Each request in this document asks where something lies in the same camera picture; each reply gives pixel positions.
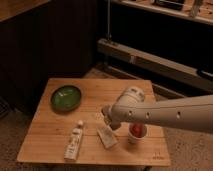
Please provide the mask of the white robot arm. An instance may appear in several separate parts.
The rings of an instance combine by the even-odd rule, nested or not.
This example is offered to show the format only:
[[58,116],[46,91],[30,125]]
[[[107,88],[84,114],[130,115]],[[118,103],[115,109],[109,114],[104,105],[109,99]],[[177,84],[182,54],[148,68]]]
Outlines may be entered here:
[[127,87],[113,105],[101,109],[104,121],[113,130],[122,122],[213,134],[213,95],[159,102],[145,102],[142,89]]

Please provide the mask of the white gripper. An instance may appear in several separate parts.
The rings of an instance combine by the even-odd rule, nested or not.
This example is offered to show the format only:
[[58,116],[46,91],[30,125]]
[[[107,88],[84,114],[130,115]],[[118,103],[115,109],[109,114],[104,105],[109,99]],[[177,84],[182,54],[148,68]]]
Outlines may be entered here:
[[104,116],[104,122],[106,125],[108,125],[112,130],[117,130],[121,127],[121,123],[117,121],[113,116],[112,116],[112,107],[107,105],[104,106],[101,109],[101,112]]

